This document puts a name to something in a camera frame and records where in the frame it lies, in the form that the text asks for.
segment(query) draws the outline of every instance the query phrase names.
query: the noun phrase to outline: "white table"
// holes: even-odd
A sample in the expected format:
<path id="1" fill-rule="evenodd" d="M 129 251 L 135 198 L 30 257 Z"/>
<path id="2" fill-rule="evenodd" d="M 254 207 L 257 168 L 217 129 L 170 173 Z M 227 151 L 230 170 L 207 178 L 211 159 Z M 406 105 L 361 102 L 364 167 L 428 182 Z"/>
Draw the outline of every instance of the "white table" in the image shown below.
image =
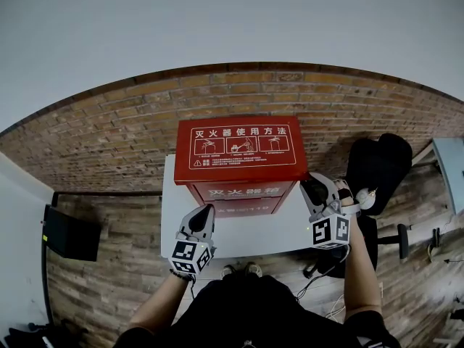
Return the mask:
<path id="1" fill-rule="evenodd" d="M 166 157 L 161 210 L 161 256 L 173 252 L 182 218 L 198 207 L 185 186 L 174 183 L 175 155 Z M 254 217 L 218 218 L 212 239 L 215 258 L 250 257 L 305 249 L 309 212 L 296 184 L 277 213 Z"/>
<path id="2" fill-rule="evenodd" d="M 457 215 L 464 210 L 464 139 L 434 138 L 432 144 Z"/>

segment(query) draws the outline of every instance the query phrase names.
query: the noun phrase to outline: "black office chair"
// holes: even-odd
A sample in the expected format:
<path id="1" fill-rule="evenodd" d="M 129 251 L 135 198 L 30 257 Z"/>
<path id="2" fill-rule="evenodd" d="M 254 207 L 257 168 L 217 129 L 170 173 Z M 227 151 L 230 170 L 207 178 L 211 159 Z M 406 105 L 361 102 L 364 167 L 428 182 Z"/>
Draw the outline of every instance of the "black office chair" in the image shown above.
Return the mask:
<path id="1" fill-rule="evenodd" d="M 398 234 L 379 238 L 377 222 L 368 215 L 380 215 L 393 196 L 395 189 L 409 173 L 413 151 L 408 142 L 394 134 L 383 134 L 378 141 L 359 139 L 353 143 L 349 153 L 346 181 L 355 195 L 359 190 L 376 189 L 376 201 L 367 210 L 362 210 L 357 222 L 364 235 L 370 260 L 377 268 L 378 245 L 399 244 L 399 258 L 409 255 L 407 228 L 404 224 L 397 226 Z M 335 264 L 337 266 L 328 273 L 330 277 L 344 278 L 345 263 L 339 261 L 345 256 L 345 248 L 320 250 L 315 269 L 325 273 Z"/>

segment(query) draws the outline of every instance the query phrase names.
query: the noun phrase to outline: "red fire extinguisher box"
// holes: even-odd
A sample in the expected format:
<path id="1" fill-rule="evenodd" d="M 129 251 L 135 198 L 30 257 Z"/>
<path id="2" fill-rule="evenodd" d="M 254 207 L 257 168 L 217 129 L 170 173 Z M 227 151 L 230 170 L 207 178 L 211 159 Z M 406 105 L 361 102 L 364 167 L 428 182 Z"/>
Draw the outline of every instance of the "red fire extinguisher box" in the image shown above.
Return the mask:
<path id="1" fill-rule="evenodd" d="M 272 214 L 308 179 L 298 119 L 224 117 L 179 122 L 174 181 L 218 218 Z"/>

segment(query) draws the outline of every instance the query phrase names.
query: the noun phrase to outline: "white wall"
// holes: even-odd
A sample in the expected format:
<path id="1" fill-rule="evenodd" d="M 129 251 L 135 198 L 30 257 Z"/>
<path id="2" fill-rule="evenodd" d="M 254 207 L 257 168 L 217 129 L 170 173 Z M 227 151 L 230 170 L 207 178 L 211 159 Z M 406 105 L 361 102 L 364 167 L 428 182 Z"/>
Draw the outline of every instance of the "white wall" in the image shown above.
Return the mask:
<path id="1" fill-rule="evenodd" d="M 240 61 L 395 75 L 464 99 L 464 0 L 0 0 L 0 130 L 142 73 Z"/>
<path id="2" fill-rule="evenodd" d="M 47 323 L 41 220 L 53 191 L 0 154 L 0 339 L 8 328 Z"/>

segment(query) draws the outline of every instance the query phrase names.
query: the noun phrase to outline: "white cable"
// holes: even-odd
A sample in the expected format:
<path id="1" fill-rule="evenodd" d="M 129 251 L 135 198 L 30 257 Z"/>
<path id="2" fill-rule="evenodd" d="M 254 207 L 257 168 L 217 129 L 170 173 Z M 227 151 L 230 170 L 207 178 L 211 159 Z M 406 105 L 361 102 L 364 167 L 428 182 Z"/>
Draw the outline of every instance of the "white cable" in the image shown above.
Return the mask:
<path id="1" fill-rule="evenodd" d="M 451 218 L 448 220 L 447 223 L 444 224 L 444 227 L 442 229 L 442 232 L 445 233 L 446 229 L 447 229 L 447 226 L 452 222 L 452 219 L 455 215 L 454 214 L 451 214 Z"/>
<path id="2" fill-rule="evenodd" d="M 326 315 L 326 318 L 333 318 L 335 320 L 335 322 L 338 322 L 338 320 L 335 318 L 335 316 L 338 315 L 339 313 L 341 313 L 345 309 L 345 306 L 343 306 L 342 308 L 339 308 L 336 311 L 334 311 L 334 308 L 340 302 L 340 299 L 343 296 L 344 296 L 343 294 L 340 295 L 339 298 L 335 301 L 335 303 L 333 304 L 333 306 L 331 308 L 331 311 Z"/>
<path id="3" fill-rule="evenodd" d="M 340 260 L 338 263 L 336 263 L 332 268 L 329 268 L 329 269 L 328 269 L 326 272 L 324 272 L 322 275 L 319 275 L 319 276 L 317 276 L 317 277 L 312 278 L 311 281 L 308 282 L 308 284 L 307 284 L 303 289 L 301 289 L 300 291 L 298 291 L 297 296 L 296 296 L 296 298 L 297 298 L 297 300 L 298 300 L 298 303 L 299 303 L 299 300 L 300 300 L 302 297 L 305 296 L 306 291 L 307 291 L 307 289 L 310 287 L 311 283 L 313 283 L 314 281 L 318 280 L 319 278 L 322 278 L 322 277 L 326 276 L 326 275 L 327 275 L 331 270 L 333 270 L 338 264 L 342 264 L 342 263 L 345 261 L 345 259 L 348 258 L 349 252 L 350 252 L 350 250 L 351 250 L 351 245 L 347 244 L 347 245 L 345 245 L 345 247 L 347 248 L 347 253 L 345 254 L 345 256 L 343 257 L 342 260 Z"/>

